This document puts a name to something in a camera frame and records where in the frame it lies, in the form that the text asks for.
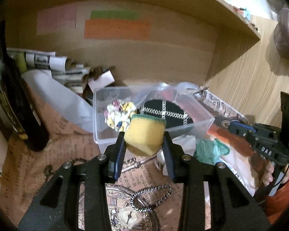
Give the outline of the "person right hand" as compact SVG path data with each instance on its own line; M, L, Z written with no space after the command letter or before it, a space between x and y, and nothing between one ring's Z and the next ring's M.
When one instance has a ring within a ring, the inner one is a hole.
M272 173L274 172L274 165L271 161L268 161L267 164L266 164L266 167L265 167L265 171L264 171L264 174L262 176L262 183L265 185L265 186L268 186L272 181L273 181L273 176L272 176ZM285 167L284 167L284 170L285 172L285 176L283 178L283 180L281 181L281 184L286 184L289 180L289 164L287 164Z

